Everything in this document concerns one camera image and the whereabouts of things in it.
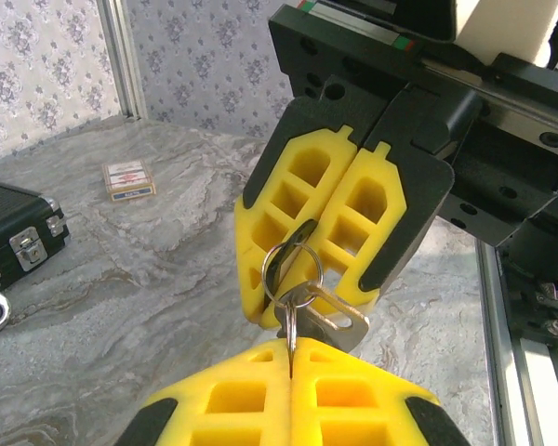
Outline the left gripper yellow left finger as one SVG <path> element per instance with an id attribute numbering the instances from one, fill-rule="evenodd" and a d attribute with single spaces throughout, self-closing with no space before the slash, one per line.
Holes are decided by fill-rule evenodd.
<path id="1" fill-rule="evenodd" d="M 117 445 L 288 445 L 286 342 L 247 349 L 153 393 Z"/>

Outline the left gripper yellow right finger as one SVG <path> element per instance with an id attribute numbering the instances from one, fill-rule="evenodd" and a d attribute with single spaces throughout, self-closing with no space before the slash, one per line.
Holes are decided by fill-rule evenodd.
<path id="1" fill-rule="evenodd" d="M 293 445 L 467 445 L 429 390 L 311 338 L 291 381 Z"/>

